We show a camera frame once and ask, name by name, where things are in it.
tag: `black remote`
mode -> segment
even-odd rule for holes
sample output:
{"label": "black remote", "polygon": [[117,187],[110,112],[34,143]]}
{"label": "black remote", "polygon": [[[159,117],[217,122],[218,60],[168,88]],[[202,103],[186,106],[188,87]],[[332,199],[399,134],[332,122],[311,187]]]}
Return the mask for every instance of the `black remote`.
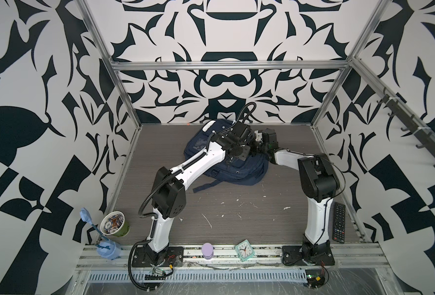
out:
{"label": "black remote", "polygon": [[345,205],[334,202],[332,239],[341,244],[345,241]]}

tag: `clock face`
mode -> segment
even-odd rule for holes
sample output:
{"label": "clock face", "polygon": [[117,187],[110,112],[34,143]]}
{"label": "clock face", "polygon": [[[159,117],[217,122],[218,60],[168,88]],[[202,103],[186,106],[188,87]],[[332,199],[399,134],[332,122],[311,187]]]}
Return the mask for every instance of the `clock face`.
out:
{"label": "clock face", "polygon": [[237,249],[243,258],[249,257],[253,254],[252,246],[250,246],[248,241],[242,242],[242,244],[237,246]]}

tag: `alarm clock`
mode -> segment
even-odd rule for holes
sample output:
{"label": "alarm clock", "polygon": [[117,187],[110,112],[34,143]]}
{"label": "alarm clock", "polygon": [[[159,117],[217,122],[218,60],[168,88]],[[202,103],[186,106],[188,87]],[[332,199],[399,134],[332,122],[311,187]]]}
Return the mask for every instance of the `alarm clock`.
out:
{"label": "alarm clock", "polygon": [[237,252],[237,256],[243,262],[255,255],[255,251],[253,251],[253,248],[250,245],[249,240],[245,240],[242,243],[235,246],[235,251]]}

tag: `black and white patterned wall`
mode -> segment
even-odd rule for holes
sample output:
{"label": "black and white patterned wall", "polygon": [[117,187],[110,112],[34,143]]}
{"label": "black and white patterned wall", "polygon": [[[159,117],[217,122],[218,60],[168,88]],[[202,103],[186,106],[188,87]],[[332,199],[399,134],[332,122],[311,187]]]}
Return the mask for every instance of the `black and white patterned wall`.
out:
{"label": "black and white patterned wall", "polygon": [[0,294],[67,283],[134,131],[73,1],[0,1]]}
{"label": "black and white patterned wall", "polygon": [[252,122],[310,123],[338,69],[123,71],[143,123],[233,120],[255,102]]}
{"label": "black and white patterned wall", "polygon": [[[435,0],[394,0],[361,56],[435,131]],[[379,99],[352,70],[318,128],[368,240],[409,291],[435,294],[435,159]]]}
{"label": "black and white patterned wall", "polygon": [[[374,0],[89,0],[115,61],[346,59]],[[309,123],[335,70],[123,73],[144,123],[233,118]]]}

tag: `paper cup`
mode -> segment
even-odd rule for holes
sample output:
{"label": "paper cup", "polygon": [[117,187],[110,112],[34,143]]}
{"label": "paper cup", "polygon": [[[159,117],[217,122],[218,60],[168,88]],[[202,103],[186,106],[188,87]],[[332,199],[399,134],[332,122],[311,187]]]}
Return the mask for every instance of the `paper cup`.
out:
{"label": "paper cup", "polygon": [[[119,228],[117,228],[117,230],[115,230],[112,233],[107,233],[106,231],[106,226],[111,226],[109,223],[109,218],[113,217],[114,215],[121,215],[124,218],[124,221],[122,222],[122,224],[120,225]],[[103,218],[103,221],[101,221],[101,225],[99,227],[99,229],[101,230],[101,232],[103,233],[103,235],[105,236],[116,236],[116,237],[121,237],[121,236],[125,236],[126,234],[129,233],[129,230],[131,229],[131,226],[129,225],[128,221],[126,220],[124,214],[120,211],[114,211],[109,213],[108,215],[106,215]]]}

